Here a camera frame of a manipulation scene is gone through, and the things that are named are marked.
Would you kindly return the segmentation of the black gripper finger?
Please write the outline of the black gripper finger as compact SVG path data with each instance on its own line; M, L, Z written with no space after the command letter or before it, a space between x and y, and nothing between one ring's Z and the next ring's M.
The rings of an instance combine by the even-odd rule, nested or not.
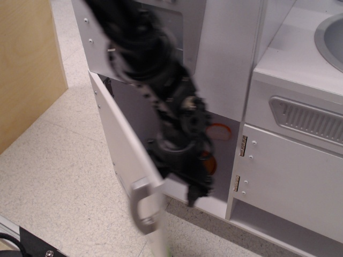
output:
M203 188L196 186L196 185L189 185L188 187L188 193L187 193L187 200L188 200L188 206L193 207L195 202L203 197Z

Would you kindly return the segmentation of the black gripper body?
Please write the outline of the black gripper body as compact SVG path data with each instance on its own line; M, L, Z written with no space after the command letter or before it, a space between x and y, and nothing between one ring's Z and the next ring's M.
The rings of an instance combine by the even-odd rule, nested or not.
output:
M210 148L208 152L213 155L213 145L208 138L205 141ZM173 173L188 186L202 187L203 197L206 197L213 190L213 179L203 165L203 151L206 151L203 141L192 141L184 148L178 148L159 135L147 142L147 152L163 178Z

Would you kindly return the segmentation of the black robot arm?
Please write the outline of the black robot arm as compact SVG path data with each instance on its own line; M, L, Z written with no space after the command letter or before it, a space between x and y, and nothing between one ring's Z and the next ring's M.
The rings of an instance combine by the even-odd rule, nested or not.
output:
M137 88L158 115L160 132L147 152L162 177L174 173L188 184L189 206L212 190L205 161L214 147L206 134L211 116L187 69L176 57L170 33L157 16L134 1L88 1L109 39L109 64Z

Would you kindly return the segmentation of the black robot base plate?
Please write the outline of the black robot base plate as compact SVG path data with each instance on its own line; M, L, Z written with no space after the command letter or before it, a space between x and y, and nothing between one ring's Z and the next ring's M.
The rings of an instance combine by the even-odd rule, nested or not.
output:
M1 250L1 256L67 256L26 229L22 227L19 227L19 229L20 241L10 235L1 233L1 239L11 241L19 248L18 250Z

